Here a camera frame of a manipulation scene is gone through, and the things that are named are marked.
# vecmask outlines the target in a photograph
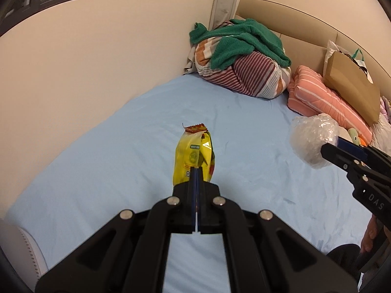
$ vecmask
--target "person's hand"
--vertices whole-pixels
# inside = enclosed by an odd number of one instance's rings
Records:
[[[367,230],[364,234],[364,238],[361,241],[361,253],[370,252],[372,250],[373,240],[376,238],[378,232],[376,217],[372,215],[371,220],[369,220]],[[386,226],[384,226],[384,233],[391,242],[391,231],[389,231]]]

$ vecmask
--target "mattress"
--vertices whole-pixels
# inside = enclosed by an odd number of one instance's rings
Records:
[[[243,209],[270,209],[324,253],[359,244],[371,214],[335,166],[312,169],[289,144],[287,94],[252,98],[186,75],[129,101],[63,151],[9,209],[48,267],[122,209],[151,208],[171,195],[182,125],[212,136],[212,183]],[[221,235],[171,238],[164,292],[229,292]]]

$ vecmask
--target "green blanket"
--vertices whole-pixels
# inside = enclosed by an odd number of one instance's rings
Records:
[[[253,19],[230,20],[235,25],[208,31],[196,23],[190,32],[190,42],[198,44],[211,37],[222,36],[210,58],[211,69],[224,70],[232,65],[239,55],[249,55],[254,50],[274,59],[281,67],[289,67],[291,60],[282,50],[281,40],[266,26]]]

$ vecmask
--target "yellow snack bag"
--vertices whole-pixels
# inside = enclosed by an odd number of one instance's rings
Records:
[[[210,182],[215,168],[212,139],[204,124],[185,128],[175,149],[174,186],[189,181],[190,168],[202,167],[204,181]]]

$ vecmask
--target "beige headboard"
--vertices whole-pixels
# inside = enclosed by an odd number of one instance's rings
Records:
[[[305,65],[322,74],[328,40],[350,52],[360,48],[373,82],[379,86],[380,93],[391,100],[390,75],[361,46],[327,23],[267,0],[240,0],[236,16],[255,19],[274,31],[281,38],[285,52],[292,60],[292,72],[299,65]]]

